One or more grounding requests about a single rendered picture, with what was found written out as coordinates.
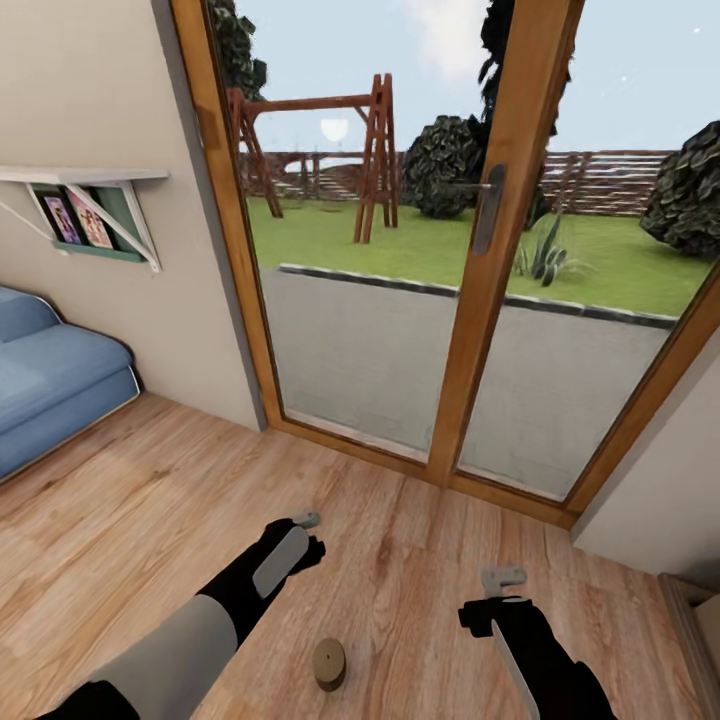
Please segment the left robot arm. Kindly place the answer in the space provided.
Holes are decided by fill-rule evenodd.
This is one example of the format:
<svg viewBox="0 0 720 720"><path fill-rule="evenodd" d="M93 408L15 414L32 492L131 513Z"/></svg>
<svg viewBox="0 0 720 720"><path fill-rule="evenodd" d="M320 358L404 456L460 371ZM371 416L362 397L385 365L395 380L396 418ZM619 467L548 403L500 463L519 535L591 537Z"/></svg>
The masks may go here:
<svg viewBox="0 0 720 720"><path fill-rule="evenodd" d="M267 525L169 619L35 720L190 720L287 577L321 563L325 543L307 535L320 524L309 510Z"/></svg>

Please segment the pillar candle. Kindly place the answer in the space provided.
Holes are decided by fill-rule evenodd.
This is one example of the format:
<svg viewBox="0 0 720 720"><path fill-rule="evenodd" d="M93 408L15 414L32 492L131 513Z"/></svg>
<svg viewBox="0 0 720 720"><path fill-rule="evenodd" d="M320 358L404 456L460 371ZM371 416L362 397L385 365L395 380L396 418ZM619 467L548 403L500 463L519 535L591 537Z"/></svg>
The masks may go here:
<svg viewBox="0 0 720 720"><path fill-rule="evenodd" d="M323 639L312 656L315 681L323 691L335 691L343 684L346 675L344 647L333 637Z"/></svg>

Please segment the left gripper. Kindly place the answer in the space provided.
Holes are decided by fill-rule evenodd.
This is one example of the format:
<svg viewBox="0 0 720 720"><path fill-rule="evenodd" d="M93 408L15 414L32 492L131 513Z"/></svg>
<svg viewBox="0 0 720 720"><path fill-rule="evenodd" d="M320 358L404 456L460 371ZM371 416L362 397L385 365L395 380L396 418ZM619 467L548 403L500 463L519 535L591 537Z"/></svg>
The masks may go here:
<svg viewBox="0 0 720 720"><path fill-rule="evenodd" d="M323 541L317 541L314 536L310 537L310 546L308 546L308 552L304 559L299 563L298 567L291 572L291 576L297 575L299 571L313 567L313 565L319 565L321 558L325 556L325 543Z"/></svg>

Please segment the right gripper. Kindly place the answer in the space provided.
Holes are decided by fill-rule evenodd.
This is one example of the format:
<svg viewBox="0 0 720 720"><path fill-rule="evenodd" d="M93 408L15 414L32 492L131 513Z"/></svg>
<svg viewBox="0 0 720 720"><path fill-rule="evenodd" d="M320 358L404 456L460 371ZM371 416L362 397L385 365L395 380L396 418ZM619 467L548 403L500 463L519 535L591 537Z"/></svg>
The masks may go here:
<svg viewBox="0 0 720 720"><path fill-rule="evenodd" d="M493 635L490 616L497 601L496 597L467 601L464 608L458 610L461 627L470 627L471 635L475 638Z"/></svg>

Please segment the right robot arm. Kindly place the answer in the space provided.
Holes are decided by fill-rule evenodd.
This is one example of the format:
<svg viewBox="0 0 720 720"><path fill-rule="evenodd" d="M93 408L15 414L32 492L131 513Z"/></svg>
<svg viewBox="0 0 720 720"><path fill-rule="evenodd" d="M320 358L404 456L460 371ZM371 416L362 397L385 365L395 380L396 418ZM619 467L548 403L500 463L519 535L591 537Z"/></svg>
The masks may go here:
<svg viewBox="0 0 720 720"><path fill-rule="evenodd" d="M542 611L528 598L503 598L501 587L523 585L520 567L481 571L485 600L458 610L475 638L493 635L532 720L617 720L595 674L573 663L555 640Z"/></svg>

